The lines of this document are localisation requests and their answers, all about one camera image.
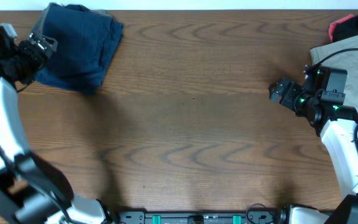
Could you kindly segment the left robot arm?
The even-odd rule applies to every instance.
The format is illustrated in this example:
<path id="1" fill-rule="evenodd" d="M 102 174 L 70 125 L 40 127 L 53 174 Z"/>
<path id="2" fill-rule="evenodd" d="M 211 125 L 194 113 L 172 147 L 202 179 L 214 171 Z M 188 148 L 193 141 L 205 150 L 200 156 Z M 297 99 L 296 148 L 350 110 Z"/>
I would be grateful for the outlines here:
<path id="1" fill-rule="evenodd" d="M 75 195 L 63 173 L 31 150 L 21 123 L 15 84 L 33 82 L 57 41 L 14 39 L 0 30 L 0 216 L 9 223 L 111 223 L 99 200 Z"/>

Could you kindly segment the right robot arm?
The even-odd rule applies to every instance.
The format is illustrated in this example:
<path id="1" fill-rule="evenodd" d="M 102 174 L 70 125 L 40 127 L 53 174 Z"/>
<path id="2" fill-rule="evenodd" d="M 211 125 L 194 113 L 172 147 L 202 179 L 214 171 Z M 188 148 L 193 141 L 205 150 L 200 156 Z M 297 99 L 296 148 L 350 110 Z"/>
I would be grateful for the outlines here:
<path id="1" fill-rule="evenodd" d="M 303 85 L 287 78 L 268 88 L 269 98 L 307 119 L 329 152 L 342 202 L 326 215 L 290 205 L 283 223 L 358 223 L 358 112 L 343 104 L 345 81 L 308 77 Z"/>

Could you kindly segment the navy blue shorts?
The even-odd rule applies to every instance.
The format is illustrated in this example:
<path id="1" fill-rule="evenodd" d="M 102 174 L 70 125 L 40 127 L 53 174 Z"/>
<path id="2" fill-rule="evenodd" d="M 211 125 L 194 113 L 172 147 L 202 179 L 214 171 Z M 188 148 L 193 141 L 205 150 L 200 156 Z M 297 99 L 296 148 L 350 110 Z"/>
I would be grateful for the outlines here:
<path id="1" fill-rule="evenodd" d="M 79 4 L 51 2 L 43 34 L 58 41 L 57 51 L 35 80 L 43 85 L 92 95 L 103 84 L 123 37 L 124 24 Z"/>

